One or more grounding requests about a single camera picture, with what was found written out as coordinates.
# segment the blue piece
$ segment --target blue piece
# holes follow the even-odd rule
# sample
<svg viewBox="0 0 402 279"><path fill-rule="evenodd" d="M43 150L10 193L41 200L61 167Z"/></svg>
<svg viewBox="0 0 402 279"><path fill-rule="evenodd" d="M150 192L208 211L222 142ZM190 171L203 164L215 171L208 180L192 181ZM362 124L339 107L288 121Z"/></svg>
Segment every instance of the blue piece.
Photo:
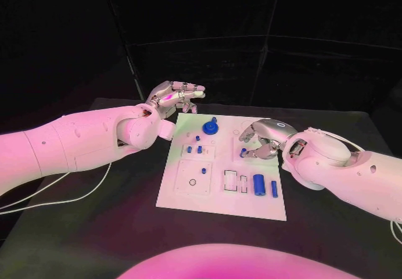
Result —
<svg viewBox="0 0 402 279"><path fill-rule="evenodd" d="M265 183L264 183L264 175L254 175L254 194L257 196L265 196Z"/></svg>
<svg viewBox="0 0 402 279"><path fill-rule="evenodd" d="M271 182L271 187L273 187L273 197L277 198L278 197L278 189L277 189L277 181L273 180Z"/></svg>
<svg viewBox="0 0 402 279"><path fill-rule="evenodd" d="M203 132L206 133L206 135L213 135L218 133L219 127L216 121L216 117L212 117L212 121L203 124Z"/></svg>
<svg viewBox="0 0 402 279"><path fill-rule="evenodd" d="M241 149L241 157L242 157L242 154L247 152L247 149L245 148L242 148Z"/></svg>

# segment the black tablecloth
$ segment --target black tablecloth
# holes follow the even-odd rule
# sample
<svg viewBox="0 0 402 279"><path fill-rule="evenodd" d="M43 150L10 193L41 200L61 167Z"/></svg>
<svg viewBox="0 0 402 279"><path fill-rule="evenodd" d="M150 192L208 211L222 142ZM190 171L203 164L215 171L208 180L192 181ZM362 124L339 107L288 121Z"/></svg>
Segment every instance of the black tablecloth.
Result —
<svg viewBox="0 0 402 279"><path fill-rule="evenodd" d="M97 99L92 109L137 103ZM363 112L224 105L199 105L199 112L271 117L300 131L309 126L320 128L365 149L389 154ZM389 222L340 201L326 189L307 189L283 170L286 222L157 208L169 146L159 138L147 150L113 163L100 189L85 199L25 211L0 250L0 278L114 278L159 253L206 243L267 247L359 277L401 278L402 246L391 235ZM31 204L82 196L105 170L107 166L71 173ZM48 177L42 185L59 176Z"/></svg>

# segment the white board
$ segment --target white board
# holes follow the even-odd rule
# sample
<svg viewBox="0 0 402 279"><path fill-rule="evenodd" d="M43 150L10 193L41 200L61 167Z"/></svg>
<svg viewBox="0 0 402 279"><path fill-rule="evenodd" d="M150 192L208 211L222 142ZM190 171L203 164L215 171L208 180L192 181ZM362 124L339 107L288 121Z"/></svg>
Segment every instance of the white board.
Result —
<svg viewBox="0 0 402 279"><path fill-rule="evenodd" d="M218 119L219 131L215 135L206 135L202 126L212 117ZM241 133L260 119L179 114L157 207L287 220L278 159L262 160L239 156L242 148L251 150L261 146L257 136L248 143L239 141ZM265 196L255 195L255 174L264 175ZM278 198L273 197L273 180L277 181Z"/></svg>

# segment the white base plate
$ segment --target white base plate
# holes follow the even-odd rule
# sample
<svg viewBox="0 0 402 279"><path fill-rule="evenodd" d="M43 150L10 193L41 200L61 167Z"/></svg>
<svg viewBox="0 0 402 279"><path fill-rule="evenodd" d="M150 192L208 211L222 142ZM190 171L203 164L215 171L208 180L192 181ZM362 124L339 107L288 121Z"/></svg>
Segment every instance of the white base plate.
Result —
<svg viewBox="0 0 402 279"><path fill-rule="evenodd" d="M213 116L218 118L219 131L215 135L206 135L202 126ZM179 114L157 207L287 220L278 159L261 160L239 156L242 148L251 150L261 146L257 136L247 144L238 140L245 128L260 119ZM198 153L198 146L203 147L202 153ZM225 190L226 170L237 171L238 191ZM265 196L254 193L254 174L264 175ZM241 176L247 176L247 193L241 190ZM278 198L273 197L273 180L277 181Z"/></svg>

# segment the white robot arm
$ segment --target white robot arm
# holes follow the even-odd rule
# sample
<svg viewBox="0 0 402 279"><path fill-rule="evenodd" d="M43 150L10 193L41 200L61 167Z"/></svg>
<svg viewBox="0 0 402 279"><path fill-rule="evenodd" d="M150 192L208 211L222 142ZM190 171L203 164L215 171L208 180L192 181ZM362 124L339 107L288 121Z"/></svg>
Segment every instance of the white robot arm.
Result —
<svg viewBox="0 0 402 279"><path fill-rule="evenodd" d="M46 125L0 135L0 195L43 176L94 169L147 149L157 136L170 140L176 108L198 112L192 98L205 87L163 82L137 106L74 113Z"/></svg>
<svg viewBox="0 0 402 279"><path fill-rule="evenodd" d="M352 205L376 216L402 223L402 160L365 151L340 136L309 128L299 133L274 119L257 121L239 140L260 136L262 147L242 157L271 159L283 150L283 169L303 186L327 188ZM345 143L358 151L352 152Z"/></svg>

